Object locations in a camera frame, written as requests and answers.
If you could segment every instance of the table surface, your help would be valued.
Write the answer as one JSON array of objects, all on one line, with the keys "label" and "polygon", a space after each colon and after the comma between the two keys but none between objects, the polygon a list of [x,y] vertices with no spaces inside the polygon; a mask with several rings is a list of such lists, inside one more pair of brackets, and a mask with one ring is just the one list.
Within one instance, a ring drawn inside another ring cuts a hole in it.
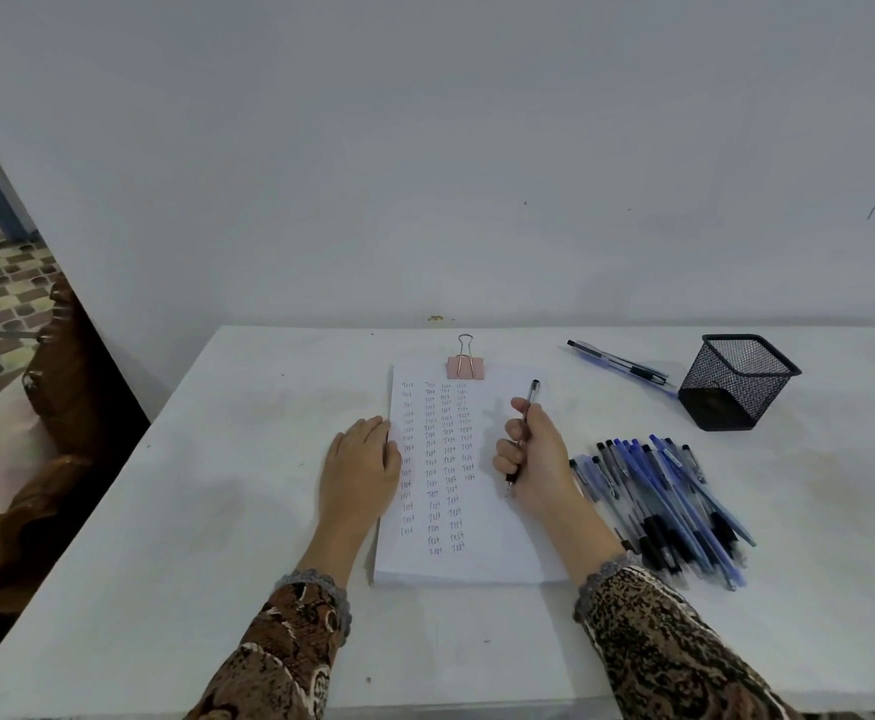
[{"label": "table surface", "polygon": [[[681,378],[703,330],[472,333],[476,354],[546,370],[572,454],[616,436],[691,443],[758,546],[746,588],[691,577],[687,598],[800,709],[875,709],[875,329],[762,328],[804,374],[745,433],[701,432],[672,398],[562,346]],[[187,710],[307,545],[331,436],[387,413],[390,364],[456,350],[446,329],[219,330],[0,646],[0,717]],[[332,708],[613,711],[570,585],[373,587],[372,559],[370,538]]]}]

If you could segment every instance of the person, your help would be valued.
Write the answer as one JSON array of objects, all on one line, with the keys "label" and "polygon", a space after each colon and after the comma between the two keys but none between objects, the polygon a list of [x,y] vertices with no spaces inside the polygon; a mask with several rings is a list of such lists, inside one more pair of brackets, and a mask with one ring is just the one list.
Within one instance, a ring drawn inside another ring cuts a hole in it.
[{"label": "person", "polygon": [[[494,468],[504,475],[522,470],[514,496],[543,524],[580,587],[574,617],[603,660],[623,717],[799,718],[680,594],[623,550],[577,490],[564,440],[540,405],[528,409],[516,398],[511,406],[527,412],[527,423],[504,425],[510,439],[497,443]],[[277,581],[188,718],[323,715],[331,666],[351,626],[347,580],[401,472],[389,426],[380,416],[359,419],[334,437],[311,544]]]}]

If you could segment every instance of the pen holder base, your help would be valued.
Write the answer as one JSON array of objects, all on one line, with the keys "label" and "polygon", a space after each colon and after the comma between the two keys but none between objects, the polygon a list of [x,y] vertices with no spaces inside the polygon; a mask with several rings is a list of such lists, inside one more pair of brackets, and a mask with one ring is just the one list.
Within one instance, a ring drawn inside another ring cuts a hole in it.
[{"label": "pen holder base", "polygon": [[753,429],[791,376],[800,369],[753,334],[702,337],[677,398],[705,432]]}]

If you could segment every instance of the white wall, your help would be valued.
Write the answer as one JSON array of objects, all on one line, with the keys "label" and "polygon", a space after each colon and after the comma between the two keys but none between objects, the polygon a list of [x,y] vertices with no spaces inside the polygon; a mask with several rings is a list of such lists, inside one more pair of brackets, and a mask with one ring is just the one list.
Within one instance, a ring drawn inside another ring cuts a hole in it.
[{"label": "white wall", "polygon": [[222,323],[875,320],[875,0],[0,0],[0,158],[152,415]]}]

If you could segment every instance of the sleeve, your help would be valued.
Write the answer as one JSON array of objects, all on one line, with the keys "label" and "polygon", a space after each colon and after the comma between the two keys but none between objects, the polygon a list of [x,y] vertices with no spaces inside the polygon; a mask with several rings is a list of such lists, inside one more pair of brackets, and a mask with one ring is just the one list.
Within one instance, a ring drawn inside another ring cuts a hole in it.
[{"label": "sleeve", "polygon": [[630,554],[588,577],[575,606],[625,720],[800,714]]},{"label": "sleeve", "polygon": [[323,717],[331,666],[350,629],[347,596],[334,579],[313,570],[288,574],[187,718]]}]

